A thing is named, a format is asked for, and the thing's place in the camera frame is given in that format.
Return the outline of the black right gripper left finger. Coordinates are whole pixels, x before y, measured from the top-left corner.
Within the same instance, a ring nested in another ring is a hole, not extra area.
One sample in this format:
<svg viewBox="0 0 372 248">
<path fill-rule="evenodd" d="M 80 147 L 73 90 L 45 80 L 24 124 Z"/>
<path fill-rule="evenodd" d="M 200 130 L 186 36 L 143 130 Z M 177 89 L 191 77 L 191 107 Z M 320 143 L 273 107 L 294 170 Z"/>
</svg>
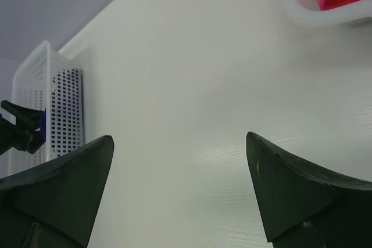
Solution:
<svg viewBox="0 0 372 248">
<path fill-rule="evenodd" d="M 110 135 L 1 179 L 1 247 L 87 247 L 114 153 Z"/>
</svg>

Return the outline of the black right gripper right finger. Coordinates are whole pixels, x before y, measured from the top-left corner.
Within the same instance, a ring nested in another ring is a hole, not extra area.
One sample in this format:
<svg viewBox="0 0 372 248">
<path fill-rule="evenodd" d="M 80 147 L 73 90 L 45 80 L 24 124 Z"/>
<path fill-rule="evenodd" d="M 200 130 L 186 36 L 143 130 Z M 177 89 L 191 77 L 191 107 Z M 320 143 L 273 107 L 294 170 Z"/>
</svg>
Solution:
<svg viewBox="0 0 372 248">
<path fill-rule="evenodd" d="M 274 247 L 371 247 L 371 182 L 314 164 L 249 132 L 246 157 Z"/>
</svg>

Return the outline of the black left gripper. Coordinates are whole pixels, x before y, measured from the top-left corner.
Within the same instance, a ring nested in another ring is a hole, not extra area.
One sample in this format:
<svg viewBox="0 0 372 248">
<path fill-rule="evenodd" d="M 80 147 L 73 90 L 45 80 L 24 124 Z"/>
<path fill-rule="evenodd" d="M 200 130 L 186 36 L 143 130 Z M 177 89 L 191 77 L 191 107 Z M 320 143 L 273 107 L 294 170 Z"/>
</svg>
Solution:
<svg viewBox="0 0 372 248">
<path fill-rule="evenodd" d="M 7 100 L 1 102 L 1 108 L 15 116 L 17 126 L 27 129 L 39 129 L 44 113 L 42 110 L 29 109 Z M 41 131 L 24 131 L 19 133 L 18 128 L 3 118 L 2 115 L 0 129 L 1 154 L 4 154 L 11 148 L 34 154 L 45 143 Z"/>
</svg>

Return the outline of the purple towel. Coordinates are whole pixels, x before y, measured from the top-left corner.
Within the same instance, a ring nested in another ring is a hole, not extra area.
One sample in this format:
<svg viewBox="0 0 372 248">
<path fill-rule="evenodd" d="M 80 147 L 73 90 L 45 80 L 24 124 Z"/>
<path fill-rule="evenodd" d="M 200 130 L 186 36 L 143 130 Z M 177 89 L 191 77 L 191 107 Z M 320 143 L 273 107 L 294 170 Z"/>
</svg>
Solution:
<svg viewBox="0 0 372 248">
<path fill-rule="evenodd" d="M 45 109 L 42 114 L 41 114 L 41 118 L 40 118 L 40 122 L 39 122 L 39 126 L 40 126 L 40 133 L 44 139 L 44 141 L 46 141 L 46 138 L 47 138 L 47 110 Z"/>
</svg>

